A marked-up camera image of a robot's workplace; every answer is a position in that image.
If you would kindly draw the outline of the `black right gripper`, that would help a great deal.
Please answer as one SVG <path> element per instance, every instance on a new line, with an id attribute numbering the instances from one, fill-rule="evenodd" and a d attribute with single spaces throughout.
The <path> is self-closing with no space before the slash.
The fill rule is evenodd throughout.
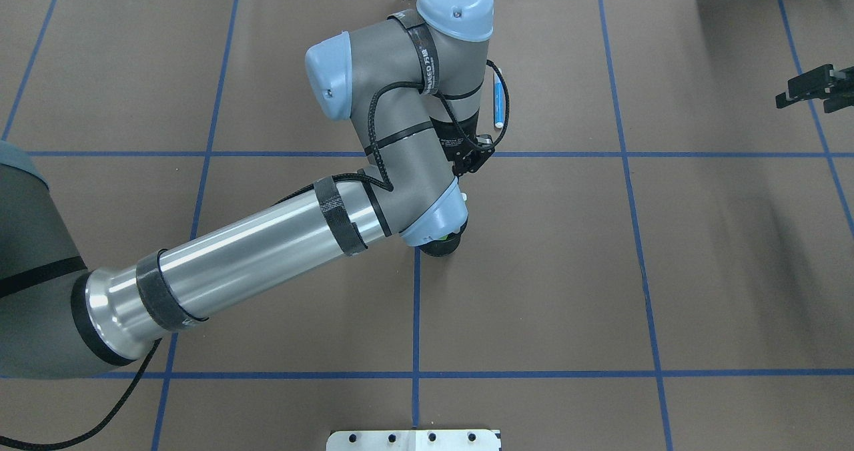
<path id="1" fill-rule="evenodd" d="M 835 66 L 824 64 L 803 72 L 787 81 L 787 90 L 775 96 L 775 105 L 783 109 L 808 99 L 823 99 L 826 114 L 853 107 L 853 66 L 835 70 Z"/>

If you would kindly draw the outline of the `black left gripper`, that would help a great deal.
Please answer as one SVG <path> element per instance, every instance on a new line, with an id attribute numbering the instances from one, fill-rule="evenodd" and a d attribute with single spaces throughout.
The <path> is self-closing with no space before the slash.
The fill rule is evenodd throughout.
<path id="1" fill-rule="evenodd" d="M 434 119 L 434 129 L 447 160 L 450 157 L 452 150 L 455 150 L 455 147 L 460 146 L 464 139 L 472 142 L 476 140 L 479 113 L 479 111 L 475 111 L 475 113 L 473 113 L 472 116 L 467 117 L 467 119 L 458 121 L 458 126 L 460 126 L 462 133 L 458 132 L 449 117 L 445 116 L 440 117 L 440 119 Z"/>

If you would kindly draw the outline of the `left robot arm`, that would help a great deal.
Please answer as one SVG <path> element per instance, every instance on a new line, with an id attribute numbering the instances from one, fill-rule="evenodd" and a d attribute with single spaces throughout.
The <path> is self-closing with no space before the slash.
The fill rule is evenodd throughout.
<path id="1" fill-rule="evenodd" d="M 2 377 L 140 366 L 468 220 L 494 0 L 2 0 Z"/>

